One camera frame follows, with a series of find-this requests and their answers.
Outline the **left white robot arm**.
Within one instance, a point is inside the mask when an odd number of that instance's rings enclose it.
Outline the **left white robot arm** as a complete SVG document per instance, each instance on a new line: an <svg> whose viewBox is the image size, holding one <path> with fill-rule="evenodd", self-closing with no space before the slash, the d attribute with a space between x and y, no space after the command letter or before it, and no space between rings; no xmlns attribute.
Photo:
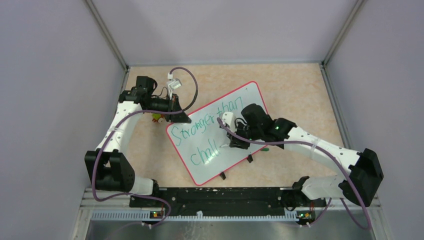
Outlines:
<svg viewBox="0 0 424 240"><path fill-rule="evenodd" d="M154 189L156 182L137 176L126 157L136 124L145 112L157 114L169 123L192 121L173 92L182 86L181 81L168 74L164 98L154 95L157 86L153 78L138 76L135 86L119 95L115 116L104 139L84 157L94 189L141 195L141 200L149 207L160 202L161 194Z"/></svg>

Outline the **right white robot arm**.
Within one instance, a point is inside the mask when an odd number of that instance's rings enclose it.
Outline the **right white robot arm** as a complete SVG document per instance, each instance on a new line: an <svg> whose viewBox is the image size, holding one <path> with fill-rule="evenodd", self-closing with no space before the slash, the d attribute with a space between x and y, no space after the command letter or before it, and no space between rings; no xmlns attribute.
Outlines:
<svg viewBox="0 0 424 240"><path fill-rule="evenodd" d="M309 157L331 169L334 176L304 176L294 182L293 200L307 206L320 198L346 199L369 207L384 179L375 151L348 149L316 137L286 118L273 119L262 106L252 103L241 117L227 111L220 116L231 148L247 150L251 144L276 146Z"/></svg>

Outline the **pink framed whiteboard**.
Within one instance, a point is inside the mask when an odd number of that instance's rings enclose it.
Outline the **pink framed whiteboard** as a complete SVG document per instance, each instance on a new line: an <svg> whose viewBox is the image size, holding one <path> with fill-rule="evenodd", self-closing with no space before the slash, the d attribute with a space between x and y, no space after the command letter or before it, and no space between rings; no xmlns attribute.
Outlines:
<svg viewBox="0 0 424 240"><path fill-rule="evenodd" d="M233 112L235 117L241 118L242 109L250 104L257 104L264 110L267 108L255 81L247 82L194 110L188 114L191 123L167 126L168 138L195 185L204 185L264 148L264 145L258 144L252 144L248 149L220 147L229 144L230 140L217 123L217 118L222 117L224 112Z"/></svg>

